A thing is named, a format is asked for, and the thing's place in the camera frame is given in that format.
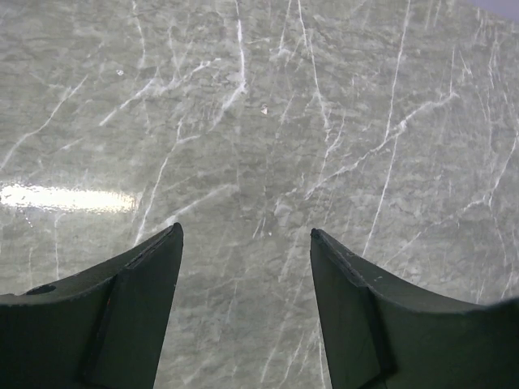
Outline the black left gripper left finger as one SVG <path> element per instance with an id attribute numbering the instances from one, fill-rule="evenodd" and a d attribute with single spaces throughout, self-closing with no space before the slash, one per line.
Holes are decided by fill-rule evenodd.
<path id="1" fill-rule="evenodd" d="M 182 249 L 173 224 L 73 276 L 2 295 L 2 387 L 153 387 Z"/>

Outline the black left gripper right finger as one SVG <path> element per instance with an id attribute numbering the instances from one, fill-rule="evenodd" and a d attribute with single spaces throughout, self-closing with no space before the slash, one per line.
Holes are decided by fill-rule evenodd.
<path id="1" fill-rule="evenodd" d="M 422 289 L 311 232 L 311 269 L 335 388 L 515 388 L 518 301 Z"/>

